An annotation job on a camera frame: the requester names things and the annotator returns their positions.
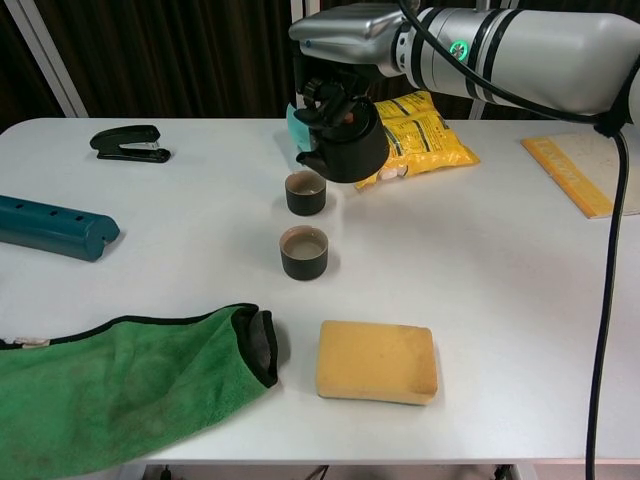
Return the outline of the green cloth with black trim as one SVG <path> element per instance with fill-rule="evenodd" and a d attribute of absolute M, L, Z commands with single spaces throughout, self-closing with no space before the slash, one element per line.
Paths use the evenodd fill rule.
<path fill-rule="evenodd" d="M 0 339 L 0 480 L 89 474 L 166 448 L 261 397 L 277 364 L 271 313 L 249 303 Z"/>

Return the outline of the teal plastic bag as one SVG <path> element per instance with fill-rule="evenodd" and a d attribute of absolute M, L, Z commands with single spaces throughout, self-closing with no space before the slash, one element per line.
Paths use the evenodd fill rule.
<path fill-rule="evenodd" d="M 289 103 L 286 109 L 286 122 L 291 139 L 300 152 L 314 151 L 317 148 L 317 142 L 310 128 L 295 116 L 296 111 L 297 108 Z"/>

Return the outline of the black stapler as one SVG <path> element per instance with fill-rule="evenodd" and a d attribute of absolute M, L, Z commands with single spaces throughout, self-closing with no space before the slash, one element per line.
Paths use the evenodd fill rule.
<path fill-rule="evenodd" d="M 159 138 L 154 125 L 130 125 L 98 132 L 89 145 L 98 159 L 162 164 L 171 152 L 159 146 Z"/>

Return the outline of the teal plastic tube with holes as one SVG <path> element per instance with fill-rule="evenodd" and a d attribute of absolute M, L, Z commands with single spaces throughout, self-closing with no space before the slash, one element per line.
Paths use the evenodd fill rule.
<path fill-rule="evenodd" d="M 93 262 L 119 235 L 109 216 L 0 195 L 0 242 Z"/>

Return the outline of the yellow sponge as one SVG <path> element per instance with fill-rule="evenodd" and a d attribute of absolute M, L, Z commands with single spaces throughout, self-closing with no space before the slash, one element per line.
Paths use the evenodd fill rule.
<path fill-rule="evenodd" d="M 327 320 L 320 329 L 315 384 L 323 398 L 426 405 L 438 391 L 432 332 Z"/>

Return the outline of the yellow and white book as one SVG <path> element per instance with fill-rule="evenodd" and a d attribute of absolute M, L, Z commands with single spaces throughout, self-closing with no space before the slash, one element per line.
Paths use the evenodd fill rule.
<path fill-rule="evenodd" d="M 612 214 L 619 166 L 613 141 L 568 133 L 526 138 L 521 145 L 587 218 Z"/>

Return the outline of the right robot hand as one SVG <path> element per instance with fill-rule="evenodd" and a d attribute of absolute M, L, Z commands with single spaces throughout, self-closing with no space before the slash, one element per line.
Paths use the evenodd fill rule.
<path fill-rule="evenodd" d="M 339 126 L 373 83 L 401 74 L 398 38 L 406 24 L 399 6 L 353 3 L 307 16 L 289 28 L 295 116 L 313 130 Z"/>

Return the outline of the yellow snack bag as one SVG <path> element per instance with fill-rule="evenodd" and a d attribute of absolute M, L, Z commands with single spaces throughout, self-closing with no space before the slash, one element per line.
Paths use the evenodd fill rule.
<path fill-rule="evenodd" d="M 437 111 L 431 95 L 416 91 L 375 104 L 389 145 L 389 155 L 375 174 L 355 184 L 358 190 L 393 178 L 479 163 Z"/>

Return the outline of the black teapot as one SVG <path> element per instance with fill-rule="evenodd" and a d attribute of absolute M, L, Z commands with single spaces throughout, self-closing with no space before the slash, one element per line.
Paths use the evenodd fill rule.
<path fill-rule="evenodd" d="M 296 161 L 335 183 L 357 183 L 377 173 L 389 156 L 379 113 L 369 99 L 353 107 L 351 123 L 311 129 L 315 148 Z"/>

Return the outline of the dark ceramic cup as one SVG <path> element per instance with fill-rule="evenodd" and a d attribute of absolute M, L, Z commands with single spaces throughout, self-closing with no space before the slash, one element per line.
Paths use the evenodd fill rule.
<path fill-rule="evenodd" d="M 288 209 L 299 216 L 319 213 L 326 204 L 326 180 L 313 171 L 298 171 L 285 180 Z"/>
<path fill-rule="evenodd" d="M 328 237 L 316 227 L 297 225 L 289 228 L 280 237 L 279 250 L 284 272 L 295 280 L 316 279 L 327 268 Z"/>

